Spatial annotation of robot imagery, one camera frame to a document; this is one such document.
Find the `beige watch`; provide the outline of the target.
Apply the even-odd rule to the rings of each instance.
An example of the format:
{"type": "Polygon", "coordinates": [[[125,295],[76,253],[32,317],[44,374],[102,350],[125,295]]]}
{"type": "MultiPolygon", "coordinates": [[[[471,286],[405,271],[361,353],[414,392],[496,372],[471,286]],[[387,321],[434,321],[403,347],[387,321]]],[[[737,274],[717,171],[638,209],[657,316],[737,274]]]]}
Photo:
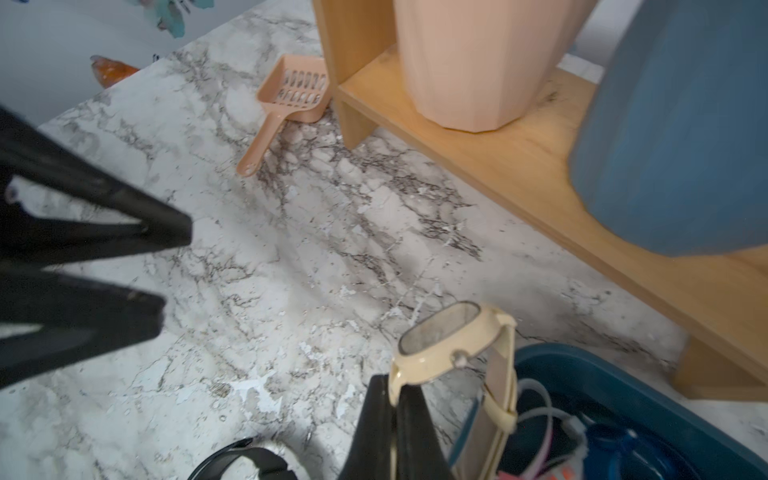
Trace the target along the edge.
{"type": "Polygon", "coordinates": [[[405,332],[397,346],[388,396],[397,406],[407,385],[422,385],[486,352],[479,407],[453,467],[460,479],[494,479],[517,424],[515,330],[511,315],[489,305],[456,302],[405,332]]]}

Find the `pink pot green plant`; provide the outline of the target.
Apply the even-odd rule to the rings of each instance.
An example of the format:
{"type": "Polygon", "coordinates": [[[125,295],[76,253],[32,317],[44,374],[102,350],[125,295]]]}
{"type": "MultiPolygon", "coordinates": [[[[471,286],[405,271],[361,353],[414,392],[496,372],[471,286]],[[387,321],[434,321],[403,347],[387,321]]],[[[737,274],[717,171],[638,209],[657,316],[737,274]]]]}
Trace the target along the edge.
{"type": "Polygon", "coordinates": [[[592,0],[397,1],[397,47],[416,110],[486,132],[532,105],[596,4],[592,0]]]}

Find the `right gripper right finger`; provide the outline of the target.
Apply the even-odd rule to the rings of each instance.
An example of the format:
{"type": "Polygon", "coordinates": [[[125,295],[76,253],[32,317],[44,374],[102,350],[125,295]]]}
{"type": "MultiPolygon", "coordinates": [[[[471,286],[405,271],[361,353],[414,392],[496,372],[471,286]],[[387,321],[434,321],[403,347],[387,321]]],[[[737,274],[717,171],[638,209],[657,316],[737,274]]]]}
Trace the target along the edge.
{"type": "Polygon", "coordinates": [[[420,386],[401,389],[395,414],[395,478],[453,479],[420,386]]]}

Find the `teal plastic storage box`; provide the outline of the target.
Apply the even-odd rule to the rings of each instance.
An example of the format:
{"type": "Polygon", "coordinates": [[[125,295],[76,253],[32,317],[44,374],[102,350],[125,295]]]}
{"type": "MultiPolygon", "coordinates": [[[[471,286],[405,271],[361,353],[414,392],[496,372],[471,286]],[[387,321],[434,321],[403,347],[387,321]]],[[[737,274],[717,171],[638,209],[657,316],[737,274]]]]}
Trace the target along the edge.
{"type": "MultiPolygon", "coordinates": [[[[683,455],[701,479],[764,479],[767,463],[746,447],[655,389],[607,361],[576,347],[540,344],[519,349],[515,369],[520,380],[540,382],[556,408],[575,415],[588,428],[623,426],[653,434],[683,455]]],[[[523,393],[517,412],[539,407],[534,393],[523,393]]],[[[539,445],[543,427],[506,441],[499,464],[520,473],[539,445]]],[[[568,453],[574,443],[558,427],[552,456],[568,453]]]]}

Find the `wooden shelf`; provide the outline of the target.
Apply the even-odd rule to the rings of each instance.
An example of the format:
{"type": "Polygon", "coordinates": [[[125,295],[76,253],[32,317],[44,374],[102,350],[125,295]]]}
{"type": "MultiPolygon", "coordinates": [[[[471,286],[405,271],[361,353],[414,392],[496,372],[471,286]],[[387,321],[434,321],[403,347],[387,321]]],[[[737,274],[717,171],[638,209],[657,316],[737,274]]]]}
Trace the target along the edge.
{"type": "Polygon", "coordinates": [[[385,128],[682,326],[672,386],[690,399],[767,398],[767,250],[670,258],[621,240],[584,209],[566,160],[594,85],[556,70],[537,106],[497,131],[427,120],[406,93],[389,1],[317,1],[344,144],[385,128]]]}

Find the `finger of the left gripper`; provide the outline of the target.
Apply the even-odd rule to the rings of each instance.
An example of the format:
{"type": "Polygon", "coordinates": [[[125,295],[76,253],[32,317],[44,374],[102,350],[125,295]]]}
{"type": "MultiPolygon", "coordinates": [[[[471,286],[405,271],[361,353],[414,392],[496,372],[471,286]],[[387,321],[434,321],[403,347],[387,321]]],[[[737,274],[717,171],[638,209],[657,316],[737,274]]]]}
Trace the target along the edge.
{"type": "Polygon", "coordinates": [[[158,295],[34,269],[1,271],[1,387],[159,336],[158,295]]]}
{"type": "Polygon", "coordinates": [[[191,217],[96,168],[7,109],[1,111],[1,255],[30,264],[67,264],[186,247],[191,217]],[[37,216],[20,183],[44,187],[125,216],[93,223],[37,216]]]}

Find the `blue pot white-green plant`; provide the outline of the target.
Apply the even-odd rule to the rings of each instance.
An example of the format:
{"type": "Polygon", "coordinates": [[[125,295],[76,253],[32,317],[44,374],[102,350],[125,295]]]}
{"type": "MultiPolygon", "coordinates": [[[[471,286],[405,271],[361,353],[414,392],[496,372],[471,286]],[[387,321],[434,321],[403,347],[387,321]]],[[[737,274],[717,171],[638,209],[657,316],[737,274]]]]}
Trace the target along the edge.
{"type": "Polygon", "coordinates": [[[767,5],[646,1],[568,159],[585,209],[670,256],[767,241],[767,5]]]}

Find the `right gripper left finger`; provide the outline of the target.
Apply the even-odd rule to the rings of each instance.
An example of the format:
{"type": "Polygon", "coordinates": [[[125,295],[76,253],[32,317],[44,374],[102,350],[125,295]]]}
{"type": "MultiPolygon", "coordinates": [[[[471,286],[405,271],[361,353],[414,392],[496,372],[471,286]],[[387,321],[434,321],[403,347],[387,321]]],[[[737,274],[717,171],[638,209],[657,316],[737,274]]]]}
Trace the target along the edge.
{"type": "Polygon", "coordinates": [[[352,443],[339,480],[390,480],[395,440],[395,409],[390,404],[388,376],[371,377],[352,443]]]}

